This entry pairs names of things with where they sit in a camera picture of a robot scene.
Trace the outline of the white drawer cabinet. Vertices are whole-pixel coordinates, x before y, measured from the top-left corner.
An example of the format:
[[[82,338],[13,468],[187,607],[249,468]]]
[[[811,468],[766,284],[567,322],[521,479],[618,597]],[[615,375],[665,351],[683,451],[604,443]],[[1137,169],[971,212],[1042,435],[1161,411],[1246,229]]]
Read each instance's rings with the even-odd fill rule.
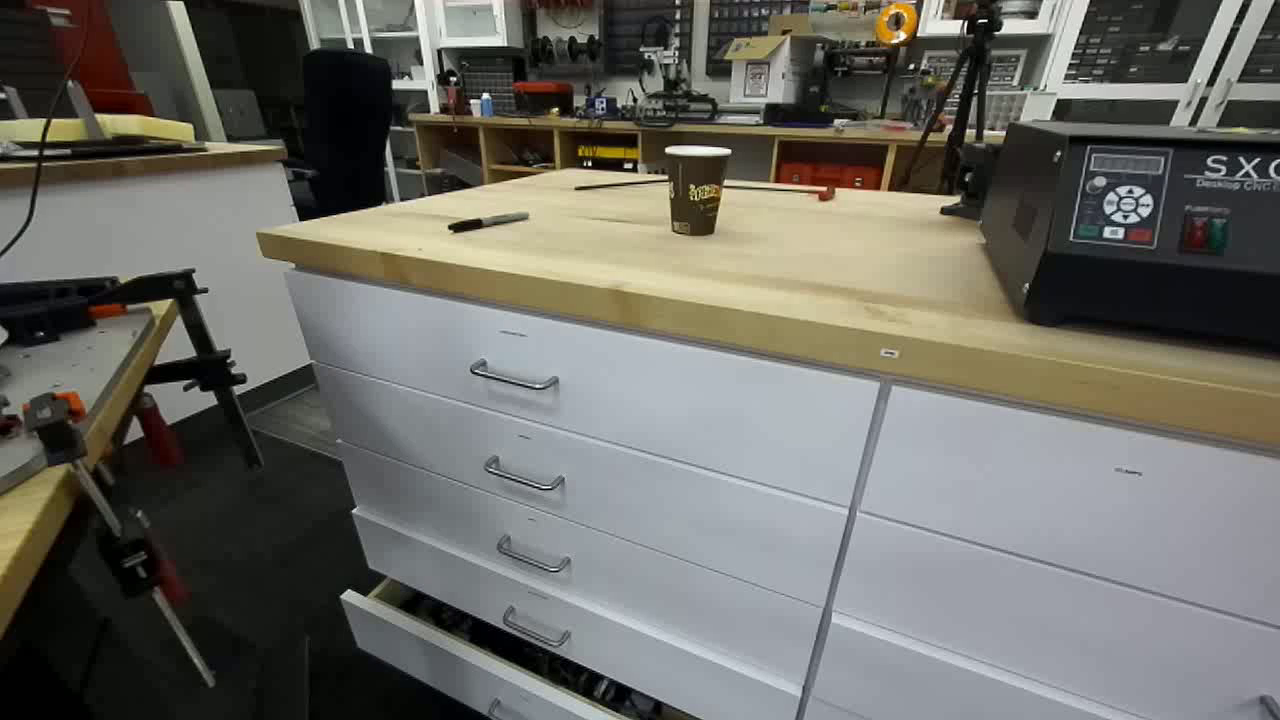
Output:
[[[1274,720],[1257,451],[300,273],[368,562],[699,720]]]

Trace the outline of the brown paper coffee cup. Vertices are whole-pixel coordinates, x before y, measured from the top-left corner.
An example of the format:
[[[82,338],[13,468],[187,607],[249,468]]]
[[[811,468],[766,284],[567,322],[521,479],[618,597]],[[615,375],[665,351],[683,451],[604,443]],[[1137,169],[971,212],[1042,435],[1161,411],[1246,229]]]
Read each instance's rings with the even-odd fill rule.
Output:
[[[666,146],[666,218],[676,236],[710,236],[732,152],[723,146]]]

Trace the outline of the wooden shelf workbench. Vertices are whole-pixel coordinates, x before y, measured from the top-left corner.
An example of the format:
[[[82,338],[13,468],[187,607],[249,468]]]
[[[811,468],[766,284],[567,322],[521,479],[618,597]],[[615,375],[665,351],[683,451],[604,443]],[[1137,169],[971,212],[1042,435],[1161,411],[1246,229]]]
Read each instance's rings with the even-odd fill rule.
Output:
[[[723,146],[732,182],[941,192],[943,134],[928,146],[894,125],[636,125],[576,117],[444,117],[412,122],[425,173],[471,173],[480,184],[550,169],[661,173],[666,146]]]

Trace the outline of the black sharpie marker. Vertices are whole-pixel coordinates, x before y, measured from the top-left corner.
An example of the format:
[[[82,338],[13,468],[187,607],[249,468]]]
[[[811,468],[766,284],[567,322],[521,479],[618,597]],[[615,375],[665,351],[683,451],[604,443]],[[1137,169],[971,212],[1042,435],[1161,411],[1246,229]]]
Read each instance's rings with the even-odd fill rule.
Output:
[[[497,218],[466,218],[466,222],[449,222],[449,233],[485,233],[485,229],[503,229],[503,223],[529,223],[532,212],[497,212]]]

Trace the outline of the red-handled T hex key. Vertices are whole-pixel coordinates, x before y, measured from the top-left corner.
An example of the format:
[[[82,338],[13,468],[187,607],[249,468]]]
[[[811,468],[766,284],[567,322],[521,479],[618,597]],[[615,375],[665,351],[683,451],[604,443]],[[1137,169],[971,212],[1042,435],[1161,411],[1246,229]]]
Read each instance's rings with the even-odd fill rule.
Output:
[[[836,188],[829,184],[743,184],[743,182],[727,182],[727,192],[752,192],[752,198],[809,198],[809,200],[836,200]]]

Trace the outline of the black office chair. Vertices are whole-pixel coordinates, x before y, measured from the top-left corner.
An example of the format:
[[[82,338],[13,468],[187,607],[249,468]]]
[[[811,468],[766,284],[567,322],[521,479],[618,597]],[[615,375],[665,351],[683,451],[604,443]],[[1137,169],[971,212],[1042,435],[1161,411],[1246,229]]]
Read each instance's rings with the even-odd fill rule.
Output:
[[[391,68],[357,49],[304,58],[300,218],[335,218],[386,200]]]

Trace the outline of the red black bar clamp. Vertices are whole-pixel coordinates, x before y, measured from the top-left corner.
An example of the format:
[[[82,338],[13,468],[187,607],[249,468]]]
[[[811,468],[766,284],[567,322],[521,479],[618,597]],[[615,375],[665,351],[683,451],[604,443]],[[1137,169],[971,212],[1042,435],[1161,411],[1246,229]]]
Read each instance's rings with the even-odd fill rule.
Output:
[[[214,685],[210,663],[202,659],[196,636],[175,613],[175,571],[166,556],[159,551],[150,529],[141,512],[123,518],[109,493],[102,473],[88,465],[88,435],[79,429],[79,416],[70,408],[68,391],[38,391],[22,406],[22,429],[35,435],[46,465],[68,465],[79,493],[91,502],[100,518],[100,556],[109,571],[117,578],[123,597],[148,597],[175,636],[178,653],[196,667],[202,685]]]

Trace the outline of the yellow tape roll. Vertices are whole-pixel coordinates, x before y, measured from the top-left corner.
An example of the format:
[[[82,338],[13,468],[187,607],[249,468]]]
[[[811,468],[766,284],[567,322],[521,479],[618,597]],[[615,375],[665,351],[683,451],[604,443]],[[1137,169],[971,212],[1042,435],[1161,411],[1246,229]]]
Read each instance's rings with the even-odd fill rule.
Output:
[[[879,42],[885,49],[908,45],[908,42],[917,37],[917,29],[918,29],[918,12],[917,12],[908,0],[889,0],[889,5],[874,12],[874,23],[873,23],[873,34],[874,34],[874,42]]]

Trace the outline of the black control box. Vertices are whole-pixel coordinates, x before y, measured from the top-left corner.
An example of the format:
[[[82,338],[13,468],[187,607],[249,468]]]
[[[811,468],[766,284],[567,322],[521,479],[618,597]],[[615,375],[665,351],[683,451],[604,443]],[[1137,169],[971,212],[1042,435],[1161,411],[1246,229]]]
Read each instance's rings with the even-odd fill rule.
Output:
[[[1016,125],[980,233],[1030,326],[1280,346],[1274,129]]]

